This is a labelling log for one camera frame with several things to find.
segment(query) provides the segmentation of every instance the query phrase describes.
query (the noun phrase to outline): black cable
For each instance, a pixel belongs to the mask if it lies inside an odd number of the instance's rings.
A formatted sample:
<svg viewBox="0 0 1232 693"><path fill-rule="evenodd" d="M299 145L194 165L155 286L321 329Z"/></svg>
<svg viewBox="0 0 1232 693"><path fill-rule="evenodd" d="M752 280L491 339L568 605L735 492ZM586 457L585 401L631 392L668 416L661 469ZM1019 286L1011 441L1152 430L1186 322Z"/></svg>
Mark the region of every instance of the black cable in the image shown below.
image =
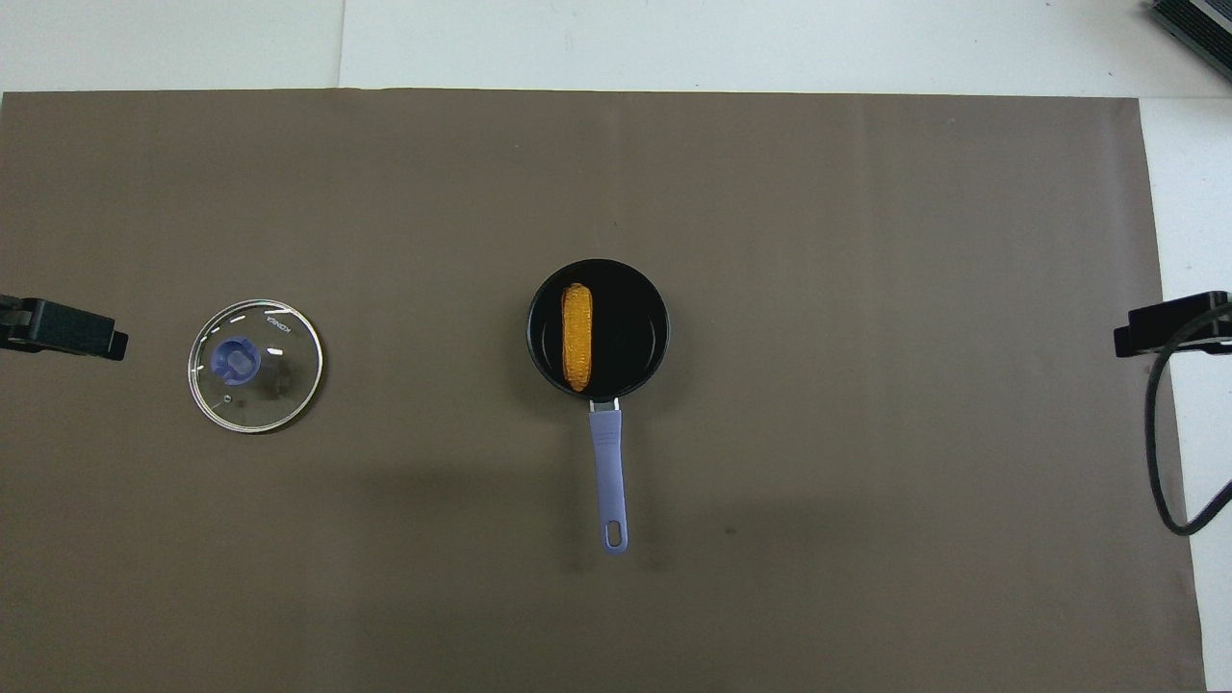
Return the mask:
<svg viewBox="0 0 1232 693"><path fill-rule="evenodd" d="M1230 481L1218 493L1211 498L1211 502L1202 508L1202 512L1198 513L1193 520L1185 524L1178 524L1177 520L1172 518L1172 512L1168 509L1168 501L1163 497L1163 486L1159 483L1159 460L1156 456L1156 435L1154 435L1154 418L1156 418L1156 395L1159 390L1159 379L1163 376L1163 367L1168 365L1168 359L1177 351L1177 349L1186 339L1194 335L1195 332L1202 328L1202 326L1210 324L1211 321L1220 318L1227 313L1232 313L1232 303L1225 303L1222 306L1216 306L1210 311L1198 316L1196 318L1189 321L1175 334L1172 339L1163 345L1159 354L1156 356L1154 365L1151 366L1151 377L1147 379L1147 406L1146 406L1146 434L1147 434L1147 472L1151 475L1151 494L1156 499L1156 509L1159 511L1159 519L1163 524L1168 527L1168 530L1178 536L1189 536L1206 527L1206 523L1215 519L1215 515L1223 509L1232 501L1232 481Z"/></svg>

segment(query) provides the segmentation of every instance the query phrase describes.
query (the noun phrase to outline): black clamp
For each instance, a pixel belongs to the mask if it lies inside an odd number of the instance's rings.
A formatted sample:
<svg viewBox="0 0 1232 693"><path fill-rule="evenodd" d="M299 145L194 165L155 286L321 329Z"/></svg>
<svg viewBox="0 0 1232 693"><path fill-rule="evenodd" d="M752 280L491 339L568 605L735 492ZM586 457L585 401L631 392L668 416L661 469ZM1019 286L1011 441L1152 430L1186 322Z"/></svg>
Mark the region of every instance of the black clamp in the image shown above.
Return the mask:
<svg viewBox="0 0 1232 693"><path fill-rule="evenodd" d="M1116 355L1124 359L1158 353L1186 323L1227 302L1227 291L1207 291L1130 311L1130 324L1112 330ZM1223 342L1232 342L1232 319L1226 313L1199 326L1177 350L1232 354L1232 344Z"/></svg>
<svg viewBox="0 0 1232 693"><path fill-rule="evenodd" d="M0 295L0 348L14 351L63 351L81 356L124 358L128 335L116 321L44 298Z"/></svg>

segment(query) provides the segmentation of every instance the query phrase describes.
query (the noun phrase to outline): white table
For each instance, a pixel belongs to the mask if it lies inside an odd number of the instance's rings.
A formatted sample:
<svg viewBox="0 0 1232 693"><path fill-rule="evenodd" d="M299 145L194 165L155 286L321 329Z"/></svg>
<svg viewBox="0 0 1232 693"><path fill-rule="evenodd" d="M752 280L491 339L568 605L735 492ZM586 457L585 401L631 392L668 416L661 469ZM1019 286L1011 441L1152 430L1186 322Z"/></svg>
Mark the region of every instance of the white table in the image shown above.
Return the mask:
<svg viewBox="0 0 1232 693"><path fill-rule="evenodd" d="M1232 289L1232 83L1138 0L0 0L0 91L331 86L1140 97L1164 296ZM1232 359L1174 361L1196 509L1232 478ZM1191 546L1230 689L1232 514Z"/></svg>

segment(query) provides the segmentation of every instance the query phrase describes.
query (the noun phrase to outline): handle hole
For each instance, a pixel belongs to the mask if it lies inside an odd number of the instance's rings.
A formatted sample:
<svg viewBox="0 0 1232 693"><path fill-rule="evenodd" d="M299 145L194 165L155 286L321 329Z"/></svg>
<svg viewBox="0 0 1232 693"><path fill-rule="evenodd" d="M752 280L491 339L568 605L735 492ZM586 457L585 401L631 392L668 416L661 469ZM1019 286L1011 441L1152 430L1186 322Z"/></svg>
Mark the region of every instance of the handle hole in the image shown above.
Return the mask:
<svg viewBox="0 0 1232 693"><path fill-rule="evenodd" d="M607 523L607 545L615 549L620 546L620 544L621 544L620 523L612 520Z"/></svg>

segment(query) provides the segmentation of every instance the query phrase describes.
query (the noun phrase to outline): corn on the cob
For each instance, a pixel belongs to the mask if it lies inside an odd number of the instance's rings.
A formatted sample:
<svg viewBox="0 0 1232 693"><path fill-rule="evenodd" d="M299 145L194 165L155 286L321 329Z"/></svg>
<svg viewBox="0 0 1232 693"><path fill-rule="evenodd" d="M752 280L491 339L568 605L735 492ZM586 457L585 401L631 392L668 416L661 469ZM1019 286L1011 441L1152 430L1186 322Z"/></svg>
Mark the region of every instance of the corn on the cob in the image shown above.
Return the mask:
<svg viewBox="0 0 1232 693"><path fill-rule="evenodd" d="M562 363L564 380L574 392L582 392L590 382L590 330L594 321L594 303L590 290L574 282L561 295L561 323L563 329Z"/></svg>

